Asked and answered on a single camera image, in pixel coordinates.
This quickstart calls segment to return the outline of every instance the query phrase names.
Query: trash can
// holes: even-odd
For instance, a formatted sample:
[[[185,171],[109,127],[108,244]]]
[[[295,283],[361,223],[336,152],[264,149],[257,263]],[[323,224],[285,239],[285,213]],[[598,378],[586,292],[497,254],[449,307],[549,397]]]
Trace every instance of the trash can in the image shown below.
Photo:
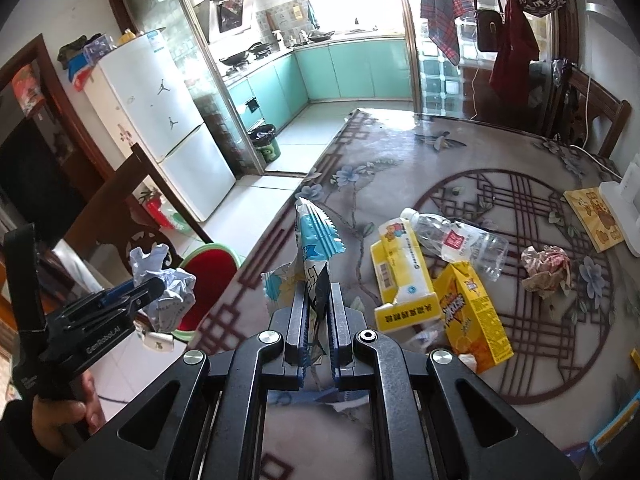
[[[276,127],[273,124],[263,124],[249,132],[254,148],[262,153],[264,161],[269,164],[280,156],[280,147],[276,140]]]

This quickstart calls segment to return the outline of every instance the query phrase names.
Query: refrigerator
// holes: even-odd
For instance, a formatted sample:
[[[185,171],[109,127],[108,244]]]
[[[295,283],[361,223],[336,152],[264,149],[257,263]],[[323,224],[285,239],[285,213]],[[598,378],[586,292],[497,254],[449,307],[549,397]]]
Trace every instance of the refrigerator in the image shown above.
[[[162,34],[149,32],[108,53],[84,92],[122,154],[137,142],[188,211],[205,221],[236,180]]]

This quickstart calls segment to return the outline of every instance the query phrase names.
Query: person's hand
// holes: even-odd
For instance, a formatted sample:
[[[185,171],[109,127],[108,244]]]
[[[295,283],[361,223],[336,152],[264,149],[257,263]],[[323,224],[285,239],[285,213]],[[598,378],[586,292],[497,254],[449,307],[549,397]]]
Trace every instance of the person's hand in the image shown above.
[[[85,420],[89,433],[94,434],[105,423],[100,399],[95,391],[94,377],[91,372],[82,374],[84,402],[76,400],[45,400],[36,396],[33,399],[31,426],[38,443],[50,453],[65,457],[74,449],[60,432],[64,424],[75,424]]]

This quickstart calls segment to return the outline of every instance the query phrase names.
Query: storage box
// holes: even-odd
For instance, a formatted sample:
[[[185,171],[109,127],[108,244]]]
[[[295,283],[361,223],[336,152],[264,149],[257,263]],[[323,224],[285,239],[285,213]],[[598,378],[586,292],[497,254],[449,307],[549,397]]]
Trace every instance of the storage box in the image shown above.
[[[433,283],[456,354],[473,354],[478,373],[513,356],[489,296],[469,262],[449,264]]]

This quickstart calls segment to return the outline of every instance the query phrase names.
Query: yellow cardboard carton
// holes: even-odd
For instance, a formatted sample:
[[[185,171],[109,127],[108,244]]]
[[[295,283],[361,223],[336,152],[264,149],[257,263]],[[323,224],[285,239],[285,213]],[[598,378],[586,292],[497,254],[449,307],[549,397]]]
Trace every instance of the yellow cardboard carton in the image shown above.
[[[407,220],[397,218],[380,226],[380,241],[370,251],[383,301],[374,311],[380,332],[442,318],[418,240]]]
[[[513,356],[489,296],[469,262],[449,264],[433,283],[456,354],[473,354],[478,373]]]

